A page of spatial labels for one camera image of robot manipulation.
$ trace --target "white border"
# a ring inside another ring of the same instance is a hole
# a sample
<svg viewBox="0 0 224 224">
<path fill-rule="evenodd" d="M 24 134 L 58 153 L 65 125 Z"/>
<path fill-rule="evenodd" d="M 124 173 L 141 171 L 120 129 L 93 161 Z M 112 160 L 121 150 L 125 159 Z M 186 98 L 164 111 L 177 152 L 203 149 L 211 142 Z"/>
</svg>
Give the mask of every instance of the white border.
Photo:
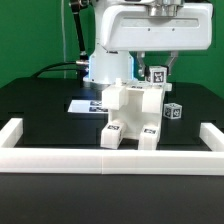
<svg viewBox="0 0 224 224">
<path fill-rule="evenodd" d="M 22 135 L 21 127 L 22 119 L 11 119 L 0 132 L 1 140 L 15 143 L 19 135 L 15 138 L 9 133 Z M 208 136 L 208 131 L 210 136 L 217 132 L 211 124 L 202 124 L 200 135 Z M 0 172 L 224 175 L 224 147 L 221 149 L 222 152 L 83 150 L 13 148 L 6 144 L 0 147 Z"/>
</svg>

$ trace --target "black table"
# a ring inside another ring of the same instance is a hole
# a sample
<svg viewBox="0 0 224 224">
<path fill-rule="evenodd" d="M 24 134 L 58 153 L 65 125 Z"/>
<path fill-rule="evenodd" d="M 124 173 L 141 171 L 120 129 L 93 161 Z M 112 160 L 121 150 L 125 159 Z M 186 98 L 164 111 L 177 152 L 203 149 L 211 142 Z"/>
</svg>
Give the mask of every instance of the black table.
<svg viewBox="0 0 224 224">
<path fill-rule="evenodd" d="M 174 83 L 158 149 L 209 150 L 200 123 L 224 128 L 224 100 L 196 84 Z M 100 99 L 76 80 L 17 79 L 0 89 L 0 125 L 24 118 L 17 147 L 99 148 L 107 116 L 69 114 L 72 99 Z M 125 141 L 136 146 L 135 141 Z M 223 223 L 224 178 L 214 176 L 0 174 L 0 223 Z"/>
</svg>

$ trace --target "black cable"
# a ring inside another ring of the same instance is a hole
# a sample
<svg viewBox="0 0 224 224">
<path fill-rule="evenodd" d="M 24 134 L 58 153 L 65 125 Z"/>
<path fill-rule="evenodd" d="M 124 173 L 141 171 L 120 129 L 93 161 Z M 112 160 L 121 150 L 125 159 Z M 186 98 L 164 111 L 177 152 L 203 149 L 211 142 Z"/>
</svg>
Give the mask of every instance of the black cable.
<svg viewBox="0 0 224 224">
<path fill-rule="evenodd" d="M 42 68 L 41 70 L 39 70 L 38 72 L 35 72 L 33 75 L 31 75 L 31 77 L 32 78 L 37 78 L 41 73 L 43 73 L 45 71 L 50 71 L 49 69 L 51 69 L 51 68 L 55 68 L 55 67 L 59 67 L 59 66 L 63 66 L 63 65 L 76 65 L 76 62 L 74 62 L 74 61 L 60 62 L 60 63 L 48 65 L 48 66 Z"/>
<path fill-rule="evenodd" d="M 60 72 L 60 71 L 83 71 L 80 68 L 62 68 L 62 69 L 50 69 L 43 72 Z"/>
<path fill-rule="evenodd" d="M 84 44 L 84 38 L 82 34 L 82 26 L 81 26 L 81 21 L 80 21 L 80 16 L 78 13 L 74 13 L 74 20 L 76 24 L 76 29 L 77 29 L 77 35 L 78 35 L 78 41 L 79 41 L 79 49 L 80 52 L 85 52 L 85 44 Z"/>
</svg>

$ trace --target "green wall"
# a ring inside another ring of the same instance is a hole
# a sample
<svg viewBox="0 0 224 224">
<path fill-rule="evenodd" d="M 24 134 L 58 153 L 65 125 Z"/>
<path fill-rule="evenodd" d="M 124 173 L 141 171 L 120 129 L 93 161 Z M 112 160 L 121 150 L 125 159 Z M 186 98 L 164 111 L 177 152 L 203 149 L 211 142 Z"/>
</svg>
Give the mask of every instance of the green wall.
<svg viewBox="0 0 224 224">
<path fill-rule="evenodd" d="M 78 58 L 73 16 L 65 0 L 67 60 Z M 181 52 L 170 81 L 200 83 L 224 98 L 224 1 L 213 0 L 213 43 L 204 52 Z M 85 43 L 93 51 L 93 10 L 82 11 Z M 63 61 L 61 0 L 4 1 L 0 7 L 0 86 Z M 149 65 L 162 64 L 167 53 L 150 52 Z"/>
</svg>

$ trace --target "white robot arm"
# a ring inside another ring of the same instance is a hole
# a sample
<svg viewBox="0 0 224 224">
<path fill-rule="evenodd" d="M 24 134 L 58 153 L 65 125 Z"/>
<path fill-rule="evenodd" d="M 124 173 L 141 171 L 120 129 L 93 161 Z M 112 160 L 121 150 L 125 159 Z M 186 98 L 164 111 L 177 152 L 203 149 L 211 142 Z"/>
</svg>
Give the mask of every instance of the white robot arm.
<svg viewBox="0 0 224 224">
<path fill-rule="evenodd" d="M 155 150 L 164 94 L 172 86 L 166 83 L 166 67 L 146 69 L 141 57 L 146 51 L 171 51 L 167 65 L 172 67 L 179 50 L 207 49 L 213 7 L 183 0 L 99 0 L 93 6 L 95 51 L 84 81 L 93 87 L 109 85 L 102 92 L 102 106 L 109 110 L 109 118 L 101 146 L 116 149 L 122 138 L 129 138 L 139 140 L 140 150 Z M 138 52 L 139 74 L 145 81 L 133 79 L 130 51 Z"/>
</svg>

